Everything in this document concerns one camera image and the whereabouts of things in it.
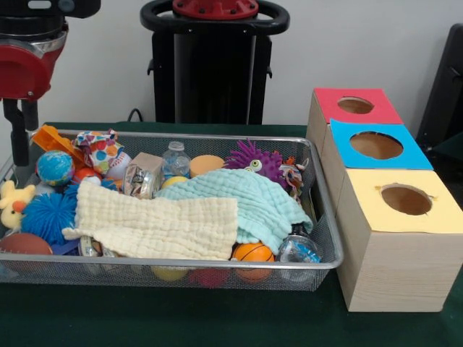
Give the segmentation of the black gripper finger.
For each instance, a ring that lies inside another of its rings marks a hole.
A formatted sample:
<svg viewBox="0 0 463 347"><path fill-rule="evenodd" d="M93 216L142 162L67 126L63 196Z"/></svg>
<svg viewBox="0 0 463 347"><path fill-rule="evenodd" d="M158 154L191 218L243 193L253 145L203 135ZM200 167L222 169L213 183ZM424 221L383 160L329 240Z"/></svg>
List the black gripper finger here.
<svg viewBox="0 0 463 347"><path fill-rule="evenodd" d="M26 129L38 128L38 103L36 100L21 100L21 110Z"/></svg>
<svg viewBox="0 0 463 347"><path fill-rule="evenodd" d="M12 143L12 156L16 166L29 164L29 137L25 128L22 112L17 107L17 100L3 99L4 117L11 123L10 135Z"/></svg>

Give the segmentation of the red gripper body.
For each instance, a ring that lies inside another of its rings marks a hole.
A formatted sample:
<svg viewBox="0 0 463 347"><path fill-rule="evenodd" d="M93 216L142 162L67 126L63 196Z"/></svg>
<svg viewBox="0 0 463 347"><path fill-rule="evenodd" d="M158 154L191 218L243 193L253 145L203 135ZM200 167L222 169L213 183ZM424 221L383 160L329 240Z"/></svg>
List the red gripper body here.
<svg viewBox="0 0 463 347"><path fill-rule="evenodd" d="M51 78L67 35L27 42L1 40L1 98L38 100L51 88Z"/></svg>

